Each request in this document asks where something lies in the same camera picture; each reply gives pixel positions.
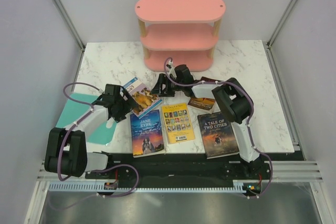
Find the dog picture book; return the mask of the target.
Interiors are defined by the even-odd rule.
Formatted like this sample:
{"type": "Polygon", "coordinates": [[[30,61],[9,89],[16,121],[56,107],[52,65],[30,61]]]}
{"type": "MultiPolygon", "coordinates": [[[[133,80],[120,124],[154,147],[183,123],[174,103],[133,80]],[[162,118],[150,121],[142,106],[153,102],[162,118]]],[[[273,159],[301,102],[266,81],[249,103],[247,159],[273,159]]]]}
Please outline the dog picture book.
{"type": "Polygon", "coordinates": [[[124,87],[138,104],[138,106],[133,109],[133,113],[139,119],[162,102],[161,98],[159,98],[157,94],[152,94],[150,89],[137,77],[127,82],[124,87]]]}

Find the Jane Eyre book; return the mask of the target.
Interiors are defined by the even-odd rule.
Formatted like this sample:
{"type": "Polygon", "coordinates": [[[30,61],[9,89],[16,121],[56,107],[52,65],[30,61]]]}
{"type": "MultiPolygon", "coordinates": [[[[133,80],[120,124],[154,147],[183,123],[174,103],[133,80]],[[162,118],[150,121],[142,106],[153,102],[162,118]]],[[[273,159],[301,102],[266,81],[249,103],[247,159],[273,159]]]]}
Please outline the Jane Eyre book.
{"type": "Polygon", "coordinates": [[[165,153],[159,110],[152,110],[142,118],[130,115],[133,157],[165,153]]]}

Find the brown Edward Tulane book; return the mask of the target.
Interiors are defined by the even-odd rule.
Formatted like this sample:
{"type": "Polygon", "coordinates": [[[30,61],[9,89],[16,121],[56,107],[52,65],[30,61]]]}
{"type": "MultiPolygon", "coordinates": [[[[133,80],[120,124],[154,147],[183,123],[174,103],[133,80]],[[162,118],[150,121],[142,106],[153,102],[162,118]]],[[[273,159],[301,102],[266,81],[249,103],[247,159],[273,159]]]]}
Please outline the brown Edward Tulane book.
{"type": "Polygon", "coordinates": [[[215,85],[212,84],[193,86],[192,91],[195,97],[190,98],[187,105],[204,113],[212,114],[216,101],[210,88],[214,87],[215,85]]]}

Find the Tale of Two Cities book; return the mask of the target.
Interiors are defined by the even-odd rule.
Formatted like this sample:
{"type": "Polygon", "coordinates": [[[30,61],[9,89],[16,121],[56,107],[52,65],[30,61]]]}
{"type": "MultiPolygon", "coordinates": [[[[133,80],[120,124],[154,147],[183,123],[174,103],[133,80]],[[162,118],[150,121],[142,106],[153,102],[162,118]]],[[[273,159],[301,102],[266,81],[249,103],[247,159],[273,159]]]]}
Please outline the Tale of Two Cities book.
{"type": "Polygon", "coordinates": [[[239,153],[231,123],[221,112],[197,116],[207,159],[239,153]]]}

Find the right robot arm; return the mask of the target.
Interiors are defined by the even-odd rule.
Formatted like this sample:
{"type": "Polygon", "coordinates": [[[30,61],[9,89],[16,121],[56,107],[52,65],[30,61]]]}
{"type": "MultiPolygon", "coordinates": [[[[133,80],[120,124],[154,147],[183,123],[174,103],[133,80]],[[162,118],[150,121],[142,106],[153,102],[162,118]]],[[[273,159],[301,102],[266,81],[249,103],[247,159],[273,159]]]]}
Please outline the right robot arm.
{"type": "Polygon", "coordinates": [[[261,169],[261,156],[264,156],[269,161],[269,179],[272,179],[272,160],[255,146],[250,129],[254,103],[240,83],[235,78],[227,81],[196,80],[186,65],[174,67],[171,58],[169,61],[166,65],[169,71],[159,74],[151,92],[159,97],[174,97],[176,91],[182,91],[190,98],[214,99],[223,118],[230,123],[235,133],[242,161],[241,174],[248,179],[254,178],[261,169]]]}

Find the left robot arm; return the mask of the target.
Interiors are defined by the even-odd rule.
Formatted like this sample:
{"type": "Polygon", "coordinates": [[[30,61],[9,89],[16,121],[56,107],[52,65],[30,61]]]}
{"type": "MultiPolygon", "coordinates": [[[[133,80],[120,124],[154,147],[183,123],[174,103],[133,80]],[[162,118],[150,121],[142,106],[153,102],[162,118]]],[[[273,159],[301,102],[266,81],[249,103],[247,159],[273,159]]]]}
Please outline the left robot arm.
{"type": "Polygon", "coordinates": [[[86,148],[87,138],[103,123],[112,119],[119,123],[138,104],[123,86],[106,84],[101,90],[88,83],[73,82],[64,86],[64,95],[71,101],[89,107],[85,114],[66,127],[55,127],[50,130],[45,156],[45,170],[56,173],[60,181],[71,176],[80,177],[88,164],[86,148]],[[66,89],[73,85],[85,85],[100,92],[92,103],[80,101],[67,94],[66,89]]]}

